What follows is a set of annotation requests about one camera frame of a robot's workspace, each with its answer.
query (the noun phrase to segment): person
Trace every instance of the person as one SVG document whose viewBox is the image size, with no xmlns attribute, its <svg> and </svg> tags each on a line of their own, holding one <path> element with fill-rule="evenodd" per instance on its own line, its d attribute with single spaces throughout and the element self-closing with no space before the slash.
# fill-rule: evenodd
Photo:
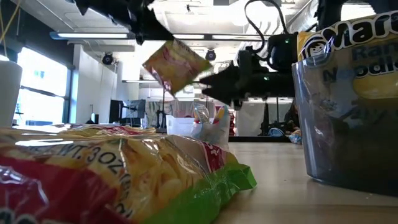
<svg viewBox="0 0 398 224">
<path fill-rule="evenodd" d="M 294 131 L 300 130 L 299 111 L 297 110 L 296 101 L 293 100 L 290 109 L 285 115 L 286 134 L 292 134 Z"/>
</svg>

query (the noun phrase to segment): desk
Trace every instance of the desk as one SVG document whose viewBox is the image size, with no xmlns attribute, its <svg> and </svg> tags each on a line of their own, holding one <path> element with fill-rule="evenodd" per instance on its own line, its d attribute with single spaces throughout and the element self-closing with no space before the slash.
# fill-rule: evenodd
<svg viewBox="0 0 398 224">
<path fill-rule="evenodd" d="M 301 146 L 230 143 L 252 167 L 256 189 L 235 196 L 215 224 L 395 224 L 398 198 L 314 182 L 305 171 Z"/>
</svg>

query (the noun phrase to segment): robotic arm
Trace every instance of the robotic arm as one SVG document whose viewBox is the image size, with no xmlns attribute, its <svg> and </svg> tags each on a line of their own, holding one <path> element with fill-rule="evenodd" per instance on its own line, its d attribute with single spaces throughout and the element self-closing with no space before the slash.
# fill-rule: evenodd
<svg viewBox="0 0 398 224">
<path fill-rule="evenodd" d="M 88 9 L 92 9 L 110 18 L 115 24 L 127 27 L 138 44 L 142 44 L 145 40 L 174 40 L 173 35 L 156 19 L 153 10 L 149 10 L 148 5 L 154 0 L 66 1 L 75 3 L 82 15 Z M 254 1 L 262 0 L 249 0 L 246 6 Z M 263 1 L 276 6 L 273 0 Z M 341 8 L 346 1 L 348 0 L 319 0 L 318 11 L 315 15 L 318 18 L 317 30 L 340 21 Z M 398 9 L 396 0 L 366 1 L 372 5 L 375 13 Z M 249 18 L 248 21 L 252 26 L 254 25 Z M 297 34 L 288 34 L 285 28 L 284 34 L 269 37 L 267 58 L 260 58 L 257 54 L 258 50 L 251 47 L 239 51 L 238 66 L 231 64 L 226 70 L 199 81 L 210 86 L 203 90 L 203 94 L 228 105 L 233 103 L 237 110 L 249 97 L 293 97 L 295 90 L 291 67 L 297 62 Z M 266 61 L 268 66 L 276 72 L 270 72 L 268 68 L 260 66 L 261 60 Z"/>
</svg>

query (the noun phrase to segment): wooden table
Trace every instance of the wooden table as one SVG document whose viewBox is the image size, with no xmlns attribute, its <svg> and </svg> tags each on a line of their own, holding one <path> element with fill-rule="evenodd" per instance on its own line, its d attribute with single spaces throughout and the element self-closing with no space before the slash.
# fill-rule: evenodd
<svg viewBox="0 0 398 224">
<path fill-rule="evenodd" d="M 314 182 L 301 146 L 230 143 L 240 163 L 252 167 L 258 186 L 223 209 L 216 224 L 396 224 L 398 198 Z"/>
</svg>

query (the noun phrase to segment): security camera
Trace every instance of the security camera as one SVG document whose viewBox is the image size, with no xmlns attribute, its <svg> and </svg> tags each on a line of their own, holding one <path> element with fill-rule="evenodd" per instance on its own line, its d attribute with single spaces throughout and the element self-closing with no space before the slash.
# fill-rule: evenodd
<svg viewBox="0 0 398 224">
<path fill-rule="evenodd" d="M 209 60 L 209 61 L 216 60 L 216 52 L 214 52 L 214 49 L 208 49 L 207 50 L 206 60 Z"/>
<path fill-rule="evenodd" d="M 104 65 L 112 65 L 113 62 L 114 58 L 112 52 L 105 53 L 105 56 L 102 58 L 102 63 L 104 63 Z"/>
</svg>

